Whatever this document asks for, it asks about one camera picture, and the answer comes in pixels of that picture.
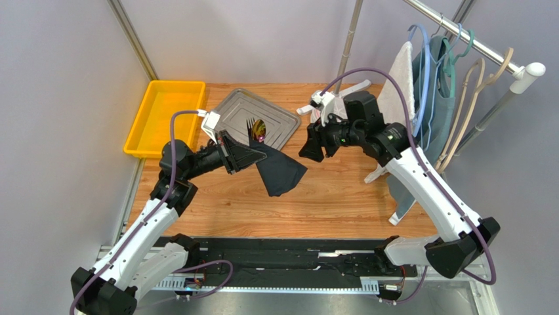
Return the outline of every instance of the metal tray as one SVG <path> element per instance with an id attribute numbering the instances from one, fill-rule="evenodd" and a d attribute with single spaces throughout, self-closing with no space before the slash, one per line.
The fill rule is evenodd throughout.
<path id="1" fill-rule="evenodd" d="M 216 131 L 227 130 L 237 141 L 248 145 L 247 118 L 266 124 L 264 143 L 281 150 L 301 124 L 300 118 L 251 91 L 233 90 L 215 110 L 221 115 Z"/>

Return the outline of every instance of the beige hanger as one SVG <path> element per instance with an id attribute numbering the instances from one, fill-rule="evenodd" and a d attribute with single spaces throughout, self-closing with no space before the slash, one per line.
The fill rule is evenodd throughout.
<path id="1" fill-rule="evenodd" d="M 478 101 L 478 95 L 483 91 L 483 89 L 485 89 L 485 87 L 487 87 L 489 85 L 492 85 L 495 82 L 497 82 L 497 80 L 500 78 L 500 76 L 503 74 L 503 72 L 505 72 L 505 70 L 507 69 L 508 63 L 510 62 L 510 59 L 512 58 L 513 52 L 514 52 L 514 49 L 509 47 L 507 49 L 506 53 L 505 53 L 505 58 L 503 60 L 503 63 L 501 64 L 501 66 L 499 67 L 497 72 L 489 74 L 484 80 L 483 80 L 483 77 L 484 77 L 484 72 L 485 72 L 485 68 L 486 68 L 486 63 L 485 63 L 485 60 L 483 58 L 477 59 L 475 61 L 475 63 L 472 65 L 472 67 L 466 73 L 466 76 L 464 78 L 463 88 L 462 88 L 462 95 L 460 97 L 460 103 L 458 104 L 458 108 L 457 108 L 457 111 L 456 111 L 456 116 L 454 118 L 454 124 L 452 126 L 452 129 L 450 130 L 448 140 L 447 140 L 447 142 L 444 146 L 444 149 L 442 150 L 441 156 L 437 159 L 437 163 L 435 164 L 435 169 L 437 170 L 437 172 L 439 172 L 439 173 L 444 172 L 444 170 L 446 169 L 446 167 L 450 163 L 450 161 L 451 161 L 451 159 L 454 155 L 454 152 L 456 152 L 456 149 L 458 148 L 460 140 L 462 140 L 462 137 L 464 136 L 466 128 L 468 127 L 468 124 L 470 123 L 470 118 L 472 117 L 472 113 L 474 112 L 474 109 L 476 107 L 476 103 Z M 452 141 L 452 137 L 454 135 L 454 132 L 456 131 L 456 127 L 458 126 L 458 120 L 459 120 L 459 117 L 460 117 L 460 113 L 462 112 L 462 105 L 464 104 L 464 99 L 465 99 L 465 96 L 466 96 L 466 90 L 467 90 L 467 87 L 468 87 L 468 81 L 470 80 L 470 75 L 472 74 L 472 72 L 476 68 L 480 69 L 480 75 L 479 75 L 478 80 L 476 82 L 476 88 L 474 90 L 472 98 L 470 99 L 468 112 L 466 113 L 464 121 L 462 122 L 462 125 L 460 126 L 460 130 L 458 132 L 458 135 L 456 136 L 456 139 L 454 141 Z"/>

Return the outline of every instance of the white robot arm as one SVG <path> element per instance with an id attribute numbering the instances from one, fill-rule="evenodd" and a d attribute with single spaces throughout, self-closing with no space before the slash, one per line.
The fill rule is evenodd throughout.
<path id="1" fill-rule="evenodd" d="M 480 218 L 442 180 L 429 164 L 421 148 L 411 147 L 406 128 L 384 123 L 376 98 L 367 91 L 352 93 L 344 99 L 347 120 L 329 117 L 325 125 L 319 121 L 307 127 L 308 140 L 299 156 L 321 162 L 333 156 L 341 146 L 360 146 L 392 173 L 423 206 L 438 235 L 407 240 L 388 238 L 375 253 L 383 256 L 387 267 L 404 264 L 432 266 L 441 275 L 454 278 L 484 248 L 471 221 L 489 244 L 500 226 L 493 218 Z"/>
<path id="2" fill-rule="evenodd" d="M 211 116 L 204 119 L 203 127 L 208 123 L 215 126 Z M 196 153 L 181 140 L 175 140 L 175 151 L 170 142 L 165 145 L 159 181 L 140 216 L 90 270 L 78 268 L 74 272 L 71 282 L 78 310 L 88 315 L 132 314 L 137 301 L 164 277 L 199 264 L 199 243 L 182 234 L 171 238 L 155 256 L 144 263 L 142 260 L 194 198 L 197 188 L 190 179 L 222 166 L 233 174 L 266 158 L 265 153 L 237 142 L 226 131 L 216 134 L 214 126 L 203 130 L 215 144 Z"/>

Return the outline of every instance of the wood surface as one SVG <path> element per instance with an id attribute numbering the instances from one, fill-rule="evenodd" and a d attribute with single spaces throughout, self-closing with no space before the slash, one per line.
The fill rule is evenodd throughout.
<path id="1" fill-rule="evenodd" d="M 242 87 L 295 113 L 310 95 L 324 84 L 208 84 L 207 106 L 215 108 L 233 89 Z M 380 85 L 369 91 L 378 95 Z M 396 202 L 385 178 L 365 184 L 363 179 L 377 163 L 360 148 L 341 148 L 334 157 L 316 163 L 299 157 L 306 141 L 309 116 L 301 117 L 297 132 L 282 152 L 308 167 L 299 185 L 280 197 L 268 197 L 256 166 L 229 175 L 224 169 L 207 173 L 192 182 L 199 188 L 193 202 L 166 231 L 172 236 L 258 237 L 258 238 L 387 238 L 429 236 L 436 229 L 421 206 L 397 226 L 388 218 Z M 208 137 L 200 132 L 196 150 Z M 146 161 L 129 224 L 145 206 L 159 173 L 158 160 Z"/>

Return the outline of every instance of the yellow bin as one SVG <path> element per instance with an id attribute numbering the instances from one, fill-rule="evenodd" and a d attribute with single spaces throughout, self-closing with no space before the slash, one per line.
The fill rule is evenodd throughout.
<path id="1" fill-rule="evenodd" d="M 204 109 L 206 84 L 199 81 L 151 81 L 124 144 L 124 152 L 137 158 L 161 158 L 170 140 L 171 116 L 180 110 Z M 201 117 L 180 115 L 175 119 L 175 138 L 195 150 Z"/>

